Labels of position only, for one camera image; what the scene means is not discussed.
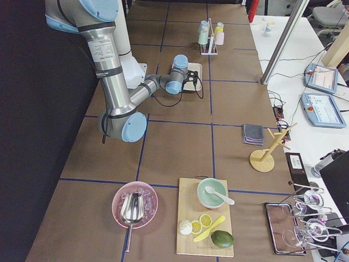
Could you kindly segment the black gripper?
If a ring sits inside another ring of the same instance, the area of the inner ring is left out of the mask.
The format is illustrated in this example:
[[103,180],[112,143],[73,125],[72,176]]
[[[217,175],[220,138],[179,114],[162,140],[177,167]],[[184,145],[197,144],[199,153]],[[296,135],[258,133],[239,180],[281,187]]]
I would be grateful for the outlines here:
[[197,83],[197,71],[188,70],[185,78],[185,83],[193,82]]

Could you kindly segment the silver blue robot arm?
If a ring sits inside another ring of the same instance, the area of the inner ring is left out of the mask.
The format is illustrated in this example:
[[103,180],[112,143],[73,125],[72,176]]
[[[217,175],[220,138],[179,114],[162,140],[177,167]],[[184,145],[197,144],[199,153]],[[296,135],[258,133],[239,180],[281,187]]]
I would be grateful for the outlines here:
[[49,27],[80,34],[87,41],[105,96],[106,110],[99,117],[104,137],[125,142],[140,140],[147,120],[137,107],[160,89],[170,94],[181,93],[184,84],[196,76],[188,69],[187,57],[177,55],[169,74],[145,75],[141,70],[142,81],[130,90],[125,71],[139,64],[131,53],[120,1],[46,1],[45,16]]

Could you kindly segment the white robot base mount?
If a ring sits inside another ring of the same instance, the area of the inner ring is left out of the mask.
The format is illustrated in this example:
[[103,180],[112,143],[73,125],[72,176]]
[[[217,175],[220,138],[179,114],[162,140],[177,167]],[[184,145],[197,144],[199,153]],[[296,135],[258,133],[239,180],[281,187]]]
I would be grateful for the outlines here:
[[140,83],[144,82],[147,64],[139,63],[136,58],[130,56],[119,56],[124,78],[128,89],[135,89]]

